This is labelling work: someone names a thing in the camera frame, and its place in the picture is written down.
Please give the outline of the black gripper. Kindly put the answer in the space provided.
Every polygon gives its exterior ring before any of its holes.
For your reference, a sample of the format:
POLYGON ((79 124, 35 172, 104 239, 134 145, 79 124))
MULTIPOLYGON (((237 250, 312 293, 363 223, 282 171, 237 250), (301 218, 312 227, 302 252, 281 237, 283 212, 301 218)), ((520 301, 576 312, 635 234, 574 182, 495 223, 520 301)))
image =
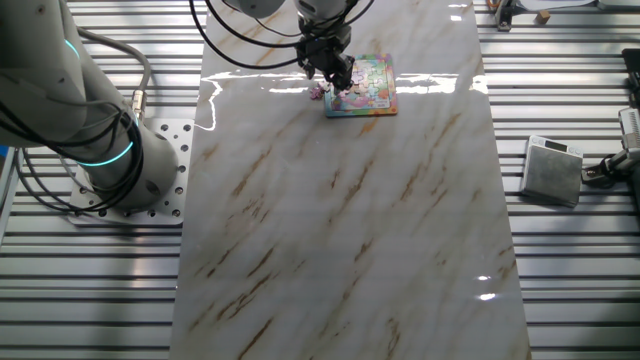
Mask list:
POLYGON ((298 65, 311 80, 315 66, 329 66, 327 79, 334 92, 349 90, 353 86, 352 72, 355 59, 345 55, 344 50, 351 42, 351 26, 333 28, 303 26, 302 37, 297 45, 298 65))

